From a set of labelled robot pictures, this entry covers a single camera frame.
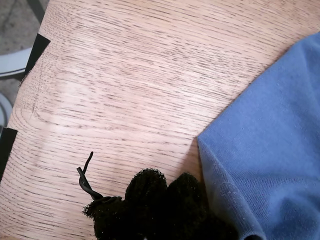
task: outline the wooden table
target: wooden table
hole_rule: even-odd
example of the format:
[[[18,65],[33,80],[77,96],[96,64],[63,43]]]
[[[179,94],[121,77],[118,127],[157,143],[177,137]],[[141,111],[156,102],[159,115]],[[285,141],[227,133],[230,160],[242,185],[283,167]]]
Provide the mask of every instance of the wooden table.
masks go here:
[[[0,239],[94,239],[91,198],[139,170],[200,178],[196,137],[289,46],[319,0],[51,0],[51,40],[18,93],[0,184]]]

